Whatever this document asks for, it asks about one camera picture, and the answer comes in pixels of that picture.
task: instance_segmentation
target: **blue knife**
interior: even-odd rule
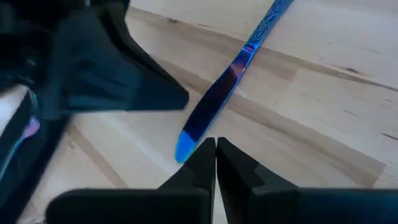
[[[274,1],[266,16],[238,53],[238,56],[199,101],[178,139],[175,153],[177,162],[184,163],[193,153],[201,137],[206,133],[217,114],[228,101],[240,79],[242,79],[253,56],[292,1]]]

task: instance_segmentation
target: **wooden surface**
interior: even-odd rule
[[[190,92],[184,111],[76,116],[22,217],[75,188],[156,188],[175,144],[271,0],[132,0],[132,37]],[[207,136],[303,187],[398,187],[398,1],[295,0]],[[6,124],[21,93],[2,96]],[[226,223],[216,197],[215,223]]]

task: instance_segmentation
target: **wooden table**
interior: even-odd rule
[[[76,116],[22,219],[69,189],[167,180],[180,167],[175,144],[190,112],[272,0],[131,4],[131,35],[190,92],[189,105]],[[207,136],[227,137],[299,186],[398,187],[396,24],[398,1],[296,0]],[[226,223],[219,195],[215,223]]]

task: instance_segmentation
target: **iridescent metal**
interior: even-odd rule
[[[178,139],[175,153],[177,162],[185,162],[193,153],[198,141],[206,133],[206,130],[228,101],[240,79],[242,79],[253,56],[292,1],[274,1],[266,16],[245,43],[240,53],[238,53],[238,56],[199,101]]]

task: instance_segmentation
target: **knife handle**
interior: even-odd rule
[[[254,47],[254,51],[256,51],[262,45],[269,32],[272,30],[272,28],[274,28],[276,22],[283,15],[292,1],[293,0],[274,1],[266,16],[264,16],[256,30],[250,36],[250,39],[246,42]]]

